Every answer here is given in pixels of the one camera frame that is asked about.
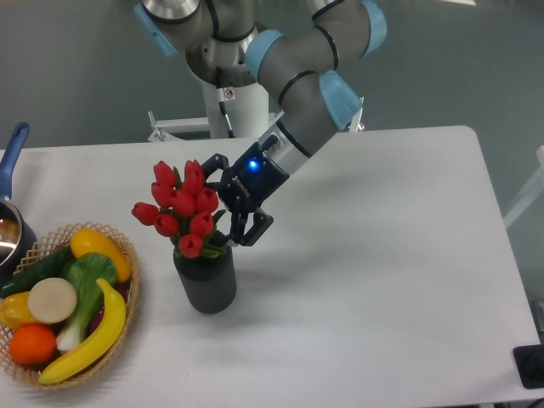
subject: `saucepan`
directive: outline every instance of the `saucepan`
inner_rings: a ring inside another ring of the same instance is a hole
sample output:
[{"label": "saucepan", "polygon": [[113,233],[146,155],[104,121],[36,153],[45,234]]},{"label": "saucepan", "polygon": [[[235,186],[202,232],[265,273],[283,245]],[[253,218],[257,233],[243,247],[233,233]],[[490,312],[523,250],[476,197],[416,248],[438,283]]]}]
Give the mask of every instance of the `saucepan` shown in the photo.
[{"label": "saucepan", "polygon": [[15,127],[0,161],[0,287],[13,276],[26,251],[36,242],[34,231],[10,202],[15,163],[29,131],[28,123],[22,122]]}]

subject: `green cucumber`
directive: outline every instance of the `green cucumber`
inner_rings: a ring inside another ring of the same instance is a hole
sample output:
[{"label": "green cucumber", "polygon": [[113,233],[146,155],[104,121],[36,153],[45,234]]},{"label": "green cucumber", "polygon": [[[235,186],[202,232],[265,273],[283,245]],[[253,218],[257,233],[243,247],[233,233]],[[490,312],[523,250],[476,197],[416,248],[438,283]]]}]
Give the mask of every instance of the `green cucumber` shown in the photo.
[{"label": "green cucumber", "polygon": [[5,299],[15,293],[28,292],[34,285],[44,279],[58,278],[64,265],[72,259],[75,258],[71,253],[70,245],[50,253],[48,256],[29,265],[25,270],[14,274],[13,278],[0,290],[0,299]]}]

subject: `bok choy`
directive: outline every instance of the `bok choy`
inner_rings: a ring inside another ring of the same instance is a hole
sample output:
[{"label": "bok choy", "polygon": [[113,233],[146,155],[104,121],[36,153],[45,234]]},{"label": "bok choy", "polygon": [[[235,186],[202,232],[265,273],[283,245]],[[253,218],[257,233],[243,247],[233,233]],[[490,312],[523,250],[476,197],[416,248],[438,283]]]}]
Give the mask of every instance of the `bok choy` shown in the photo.
[{"label": "bok choy", "polygon": [[57,336],[57,349],[65,353],[85,339],[89,323],[104,303],[102,290],[96,280],[104,278],[115,287],[117,272],[113,262],[105,255],[87,253],[61,277],[74,286],[77,294],[76,310]]}]

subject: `woven basket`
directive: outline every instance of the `woven basket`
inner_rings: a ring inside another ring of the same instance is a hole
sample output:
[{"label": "woven basket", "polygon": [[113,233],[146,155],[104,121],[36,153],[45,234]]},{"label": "woven basket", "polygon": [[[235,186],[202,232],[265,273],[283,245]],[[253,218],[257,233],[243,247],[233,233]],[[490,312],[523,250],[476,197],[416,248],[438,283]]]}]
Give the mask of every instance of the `woven basket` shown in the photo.
[{"label": "woven basket", "polygon": [[139,264],[138,257],[134,251],[133,245],[128,241],[128,239],[117,231],[116,229],[111,228],[109,225],[100,225],[93,223],[86,224],[76,224],[68,225],[64,228],[59,228],[57,232],[50,232],[48,236],[43,237],[39,242],[34,244],[34,247],[26,253],[26,257],[23,258],[20,262],[20,265],[17,267],[15,273],[20,272],[25,269],[28,265],[34,264],[38,259],[45,257],[51,252],[58,251],[60,248],[65,247],[69,244],[70,238],[74,233],[82,228],[89,228],[91,230],[97,230],[103,234],[109,236],[112,241],[122,250],[123,253],[127,256],[128,262],[132,268],[133,276],[130,280],[130,288],[128,290],[128,301],[127,301],[127,321],[125,326],[122,329],[121,335],[116,340],[116,342],[111,346],[106,354],[102,356],[91,368],[83,371],[82,373],[70,377],[63,382],[58,382],[52,385],[42,385],[37,379],[40,377],[41,372],[38,369],[33,369],[31,367],[24,367],[21,365],[15,364],[11,360],[9,355],[9,341],[13,336],[14,331],[8,327],[0,325],[0,366],[13,377],[15,381],[19,381],[26,385],[29,385],[37,389],[61,389],[67,388],[72,385],[76,385],[84,382],[88,378],[95,375],[102,367],[104,367],[111,358],[119,350],[125,336],[127,335],[128,327],[133,319],[134,309],[136,303],[138,302],[139,295]]}]

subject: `yellow pepper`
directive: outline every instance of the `yellow pepper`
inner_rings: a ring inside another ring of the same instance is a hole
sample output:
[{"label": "yellow pepper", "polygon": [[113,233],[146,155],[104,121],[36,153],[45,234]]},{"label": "yellow pepper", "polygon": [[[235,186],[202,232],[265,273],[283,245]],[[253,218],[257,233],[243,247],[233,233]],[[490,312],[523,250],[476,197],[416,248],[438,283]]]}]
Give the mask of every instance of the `yellow pepper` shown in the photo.
[{"label": "yellow pepper", "polygon": [[15,293],[0,303],[1,325],[17,330],[22,326],[38,323],[28,309],[28,295],[30,292]]},{"label": "yellow pepper", "polygon": [[96,252],[111,259],[117,269],[118,282],[128,281],[133,274],[125,254],[110,238],[94,229],[78,230],[70,239],[70,248],[76,258],[89,252]]},{"label": "yellow pepper", "polygon": [[40,384],[60,383],[75,376],[102,357],[121,335],[127,319],[125,299],[106,279],[98,278],[96,283],[104,293],[104,318],[83,343],[61,355],[43,370],[38,378]]}]

